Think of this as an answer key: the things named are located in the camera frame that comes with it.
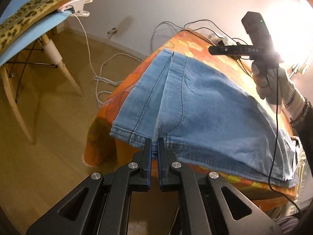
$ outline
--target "denim fabric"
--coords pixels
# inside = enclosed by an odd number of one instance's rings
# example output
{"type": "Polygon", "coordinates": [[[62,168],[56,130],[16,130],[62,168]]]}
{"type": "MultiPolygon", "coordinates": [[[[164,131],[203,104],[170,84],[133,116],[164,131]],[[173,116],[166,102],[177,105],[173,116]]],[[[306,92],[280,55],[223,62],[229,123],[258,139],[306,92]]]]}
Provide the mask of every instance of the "denim fabric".
{"type": "MultiPolygon", "coordinates": [[[[111,136],[139,148],[146,137],[163,137],[179,161],[267,182],[276,122],[218,70],[164,49],[123,103],[111,136]]],[[[272,183],[297,183],[297,155],[279,129],[272,183]]]]}

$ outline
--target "leopard print cushion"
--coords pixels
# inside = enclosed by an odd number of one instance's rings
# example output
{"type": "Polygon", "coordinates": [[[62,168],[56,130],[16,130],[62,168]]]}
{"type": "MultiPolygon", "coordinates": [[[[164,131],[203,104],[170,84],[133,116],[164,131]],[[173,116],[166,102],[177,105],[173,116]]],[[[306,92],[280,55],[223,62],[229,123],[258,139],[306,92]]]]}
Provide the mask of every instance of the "leopard print cushion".
{"type": "Polygon", "coordinates": [[[32,24],[70,0],[30,0],[0,25],[0,54],[32,24]]]}

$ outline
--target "wooden floor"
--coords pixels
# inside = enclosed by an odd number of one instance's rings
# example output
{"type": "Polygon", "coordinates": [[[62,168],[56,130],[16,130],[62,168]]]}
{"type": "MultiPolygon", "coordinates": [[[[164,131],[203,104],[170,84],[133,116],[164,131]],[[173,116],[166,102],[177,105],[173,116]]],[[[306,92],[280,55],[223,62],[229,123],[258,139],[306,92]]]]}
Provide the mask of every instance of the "wooden floor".
{"type": "MultiPolygon", "coordinates": [[[[62,32],[53,41],[84,95],[78,96],[58,69],[26,67],[18,107],[36,135],[35,145],[21,130],[0,82],[0,206],[21,234],[92,172],[109,173],[116,169],[114,160],[100,167],[89,167],[82,161],[88,127],[99,109],[85,39],[62,32]]],[[[121,52],[89,41],[97,73],[104,61],[121,52]]],[[[40,51],[35,51],[31,60],[48,62],[40,51]]],[[[103,76],[123,80],[138,64],[128,57],[116,57],[105,65],[103,76]]],[[[21,68],[19,65],[13,70],[13,82],[21,68]]],[[[104,83],[99,88],[113,89],[104,83]]],[[[149,193],[133,194],[128,234],[168,234],[176,208],[176,194],[161,193],[158,182],[153,180],[149,193]]]]}

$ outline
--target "gloved hand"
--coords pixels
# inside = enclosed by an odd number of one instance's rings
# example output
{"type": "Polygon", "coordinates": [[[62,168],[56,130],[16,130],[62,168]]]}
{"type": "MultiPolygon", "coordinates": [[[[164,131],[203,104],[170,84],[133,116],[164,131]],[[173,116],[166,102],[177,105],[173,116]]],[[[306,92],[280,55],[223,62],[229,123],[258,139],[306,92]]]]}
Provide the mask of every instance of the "gloved hand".
{"type": "MultiPolygon", "coordinates": [[[[259,74],[259,69],[255,62],[252,63],[252,78],[256,83],[256,91],[261,99],[267,99],[268,103],[274,104],[276,102],[276,69],[267,70],[267,78],[259,74]]],[[[305,99],[289,80],[285,69],[278,68],[278,83],[280,96],[285,109],[290,114],[293,120],[297,119],[303,111],[305,99]]]]}

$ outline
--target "chair leg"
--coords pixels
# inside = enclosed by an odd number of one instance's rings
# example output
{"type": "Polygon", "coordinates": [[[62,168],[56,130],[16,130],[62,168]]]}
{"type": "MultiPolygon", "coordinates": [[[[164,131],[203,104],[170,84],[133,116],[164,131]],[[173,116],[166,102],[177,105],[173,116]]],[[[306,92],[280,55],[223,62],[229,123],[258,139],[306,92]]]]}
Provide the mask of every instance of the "chair leg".
{"type": "MultiPolygon", "coordinates": [[[[41,36],[41,41],[42,43],[48,44],[50,39],[48,38],[48,36],[46,34],[43,34],[41,36]]],[[[72,86],[75,88],[75,90],[77,91],[77,93],[79,95],[82,95],[82,90],[79,87],[79,85],[76,83],[76,81],[74,80],[74,78],[72,77],[72,75],[69,73],[69,71],[67,70],[65,64],[63,63],[63,61],[61,60],[58,64],[57,64],[58,68],[60,68],[61,72],[63,73],[63,75],[67,78],[67,80],[72,84],[72,86]]]]}
{"type": "Polygon", "coordinates": [[[5,64],[0,66],[0,74],[2,77],[3,85],[4,85],[5,94],[7,95],[7,99],[10,103],[10,106],[13,110],[13,113],[14,113],[16,119],[18,120],[18,123],[20,124],[22,130],[24,131],[24,133],[26,134],[26,136],[30,140],[30,142],[32,144],[35,144],[36,143],[35,136],[33,134],[31,134],[29,132],[29,130],[27,129],[26,124],[25,124],[25,122],[24,122],[24,120],[23,120],[23,118],[22,118],[22,116],[18,110],[18,107],[16,105],[5,66],[6,66],[5,64]]]}

